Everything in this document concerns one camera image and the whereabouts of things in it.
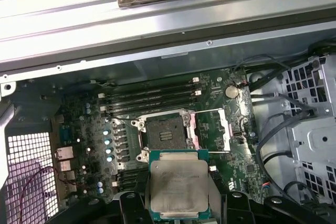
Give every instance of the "perforated metal panel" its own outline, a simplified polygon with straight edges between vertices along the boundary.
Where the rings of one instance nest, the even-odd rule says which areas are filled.
[[[44,223],[58,211],[54,171],[39,172],[53,166],[49,133],[10,136],[8,147],[9,177],[4,186],[7,224],[19,224],[20,214],[22,223]]]
[[[323,73],[309,62],[287,71],[288,96],[305,104],[330,102],[326,94]],[[291,104],[292,115],[301,109]]]
[[[302,162],[299,180],[309,186],[322,202],[336,205],[336,167]]]

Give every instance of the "mounting screw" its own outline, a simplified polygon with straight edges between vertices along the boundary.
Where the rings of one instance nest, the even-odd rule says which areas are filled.
[[[278,198],[273,198],[273,199],[271,199],[271,201],[272,201],[274,204],[281,204],[281,203],[282,203],[281,199],[278,199]]]
[[[240,198],[242,195],[240,193],[232,193],[232,196],[235,198]]]

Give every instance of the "red wire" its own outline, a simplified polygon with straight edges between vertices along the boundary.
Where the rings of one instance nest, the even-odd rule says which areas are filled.
[[[30,179],[27,181],[27,183],[24,185],[24,187],[23,187],[23,189],[22,189],[22,193],[21,193],[20,198],[19,198],[19,224],[22,224],[22,210],[23,210],[23,209],[22,209],[22,202],[23,202],[23,198],[24,198],[24,194],[25,194],[25,191],[26,191],[26,189],[27,189],[27,186],[30,184],[30,182],[33,181],[33,179],[35,178],[36,175],[38,175],[38,174],[40,174],[40,173],[42,173],[42,172],[44,172],[44,171],[46,171],[46,170],[48,170],[48,169],[53,169],[54,172],[57,174],[57,178],[58,178],[61,182],[65,183],[65,184],[76,185],[75,183],[71,183],[71,182],[68,182],[68,181],[66,181],[66,180],[62,180],[62,179],[60,179],[60,178],[59,178],[59,175],[58,175],[58,171],[57,171],[57,169],[54,168],[54,167],[52,167],[52,166],[46,166],[46,167],[42,168],[41,170],[37,171],[36,173],[34,173],[34,174],[30,177]]]

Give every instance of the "motherboard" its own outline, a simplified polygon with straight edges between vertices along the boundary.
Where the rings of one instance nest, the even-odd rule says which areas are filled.
[[[223,190],[259,201],[265,178],[243,69],[219,69],[105,87],[64,97],[58,167],[68,195],[106,202],[133,190],[152,150],[202,150]]]

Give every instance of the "cpu socket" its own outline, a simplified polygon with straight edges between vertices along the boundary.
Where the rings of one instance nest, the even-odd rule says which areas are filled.
[[[170,110],[142,115],[131,122],[138,128],[141,154],[136,158],[148,163],[149,150],[199,149],[192,110]]]

